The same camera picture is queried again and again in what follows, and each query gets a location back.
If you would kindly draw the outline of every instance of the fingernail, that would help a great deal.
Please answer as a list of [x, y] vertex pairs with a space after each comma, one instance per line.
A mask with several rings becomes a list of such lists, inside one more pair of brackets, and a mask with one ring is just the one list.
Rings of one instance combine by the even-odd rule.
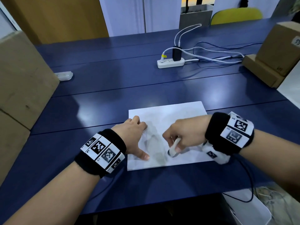
[[175, 148], [175, 151], [176, 151], [177, 153], [181, 152], [180, 148], [177, 147], [177, 146], [176, 146], [176, 148]]
[[145, 155], [144, 156], [144, 160], [149, 160], [150, 159], [150, 156], [149, 155]]

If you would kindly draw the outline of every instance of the wooden door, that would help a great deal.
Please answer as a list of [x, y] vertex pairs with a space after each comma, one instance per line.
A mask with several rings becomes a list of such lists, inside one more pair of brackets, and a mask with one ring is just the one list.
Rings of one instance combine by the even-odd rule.
[[1, 0], [35, 45], [108, 37], [99, 0]]

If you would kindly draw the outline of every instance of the black plug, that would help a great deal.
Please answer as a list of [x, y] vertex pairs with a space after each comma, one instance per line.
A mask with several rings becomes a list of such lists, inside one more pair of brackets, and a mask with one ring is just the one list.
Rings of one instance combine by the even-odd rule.
[[181, 60], [181, 53], [182, 53], [181, 50], [172, 49], [172, 58], [173, 58], [173, 61], [180, 61]]

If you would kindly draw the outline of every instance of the hand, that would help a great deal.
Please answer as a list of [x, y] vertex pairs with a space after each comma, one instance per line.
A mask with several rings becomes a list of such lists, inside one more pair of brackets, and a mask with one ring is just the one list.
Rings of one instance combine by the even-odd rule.
[[142, 160], [148, 160], [150, 156], [138, 147], [143, 131], [147, 128], [146, 123], [140, 122], [138, 116], [129, 118], [124, 123], [115, 125], [112, 130], [115, 131], [126, 145], [126, 154], [133, 154]]
[[205, 142], [205, 132], [211, 115], [178, 119], [164, 133], [163, 138], [171, 147], [177, 137], [181, 138], [175, 148], [177, 153], [186, 147], [197, 146]]

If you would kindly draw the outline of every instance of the wristband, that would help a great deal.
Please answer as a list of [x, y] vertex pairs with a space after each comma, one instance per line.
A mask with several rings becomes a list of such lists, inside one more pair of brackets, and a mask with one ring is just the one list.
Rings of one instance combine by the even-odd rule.
[[105, 129], [96, 133], [80, 149], [75, 162], [89, 174], [102, 178], [125, 159], [126, 145], [113, 130]]
[[216, 151], [232, 155], [253, 141], [254, 125], [234, 112], [216, 112], [209, 122], [205, 138]]

